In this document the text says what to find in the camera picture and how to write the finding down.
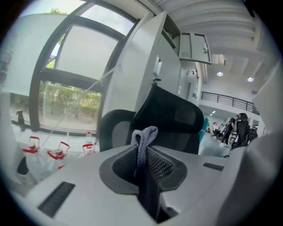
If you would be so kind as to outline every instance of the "metal railing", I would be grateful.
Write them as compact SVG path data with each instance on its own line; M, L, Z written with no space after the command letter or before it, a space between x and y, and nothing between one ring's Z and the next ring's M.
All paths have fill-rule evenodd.
M238 98L229 97L221 94L207 93L202 92L202 100L204 101L212 101L220 104L229 105L232 107L240 108L254 114L259 115L260 113L257 111L255 105L251 102L244 101Z

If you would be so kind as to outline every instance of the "gray cloth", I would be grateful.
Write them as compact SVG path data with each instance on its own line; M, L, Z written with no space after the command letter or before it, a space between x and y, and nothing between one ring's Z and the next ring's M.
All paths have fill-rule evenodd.
M137 166L134 172L135 184L139 187L138 200L148 211L150 206L150 189L147 172L147 154L146 147L156 138L158 129L155 126L149 126L143 131L135 130L132 134L131 144L138 147Z

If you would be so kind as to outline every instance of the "ceiling light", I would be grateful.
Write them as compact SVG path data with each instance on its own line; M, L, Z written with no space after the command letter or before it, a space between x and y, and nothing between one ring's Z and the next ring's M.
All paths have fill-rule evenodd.
M223 76L223 72L218 72L217 75L218 75L219 77L221 77L221 76Z

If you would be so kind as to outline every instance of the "window frame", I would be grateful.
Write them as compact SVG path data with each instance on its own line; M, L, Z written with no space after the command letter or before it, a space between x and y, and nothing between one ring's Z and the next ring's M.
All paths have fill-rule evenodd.
M129 33L125 36L121 34L120 32L116 31L115 29L108 27L104 24L101 24L97 21L80 17L84 12L86 12L88 9L90 9L94 5L99 5L104 8L107 8L111 11L114 11L118 13L119 15L122 15L126 19L132 21L134 23L133 27L130 29ZM40 84L42 81L50 81L53 83L61 83L64 85L74 86L81 89L88 89L90 84L93 84L96 82L96 79L92 79L83 75L78 75L71 72L61 71L57 69L51 69L46 68L47 62L50 58L50 55L55 47L55 45L58 43L62 35L65 34L62 43L60 44L57 56L55 59L54 67L56 68L57 65L57 59L60 57L64 42L66 38L68 37L68 34L70 33L72 27L75 26L82 26L86 29L91 29L98 31L102 34L105 34L115 40L118 41L116 47L114 48L108 63L106 65L105 71L109 71L111 68L113 68L118 60L118 57L120 56L122 49L129 38L130 34L133 32L134 28L136 27L137 23L139 22L139 19L135 19L134 17L127 14L125 11L117 8L116 6L113 6L109 3L106 3L104 1L95 0L91 2L86 2L79 6L76 10L74 10L71 14L69 14L54 30L54 32L51 34L51 36L48 38L47 42L45 43L41 53L39 54L38 60L36 62L36 65L34 67L33 76L31 79L31 86L30 86L30 93L29 93L29 116L30 116L30 125L31 130L33 132L42 131L42 132L51 132L55 134L63 134L66 135L68 132L71 136L85 136L86 131L84 130L71 130L71 129L61 129L61 128L54 128L54 127L48 127L45 125L40 125L39 122L39 106L38 106L38 100L39 100L39 89ZM102 109L105 101L105 95L107 93L108 85L111 80L111 75L108 75L103 81L96 84L94 87L92 87L90 90L94 92L101 93L101 103L100 108L98 112L98 125L97 130L99 127L99 121L102 116Z

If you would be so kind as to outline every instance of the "balcony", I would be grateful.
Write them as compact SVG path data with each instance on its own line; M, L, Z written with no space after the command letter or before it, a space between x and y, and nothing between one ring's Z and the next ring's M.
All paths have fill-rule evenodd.
M207 93L202 92L202 100L204 101L212 101L220 104L229 105L231 107L236 107L243 109L245 111L252 112L254 114L260 115L260 113L257 111L255 105L251 102L244 101L238 98L233 98L221 94L214 94L214 93Z

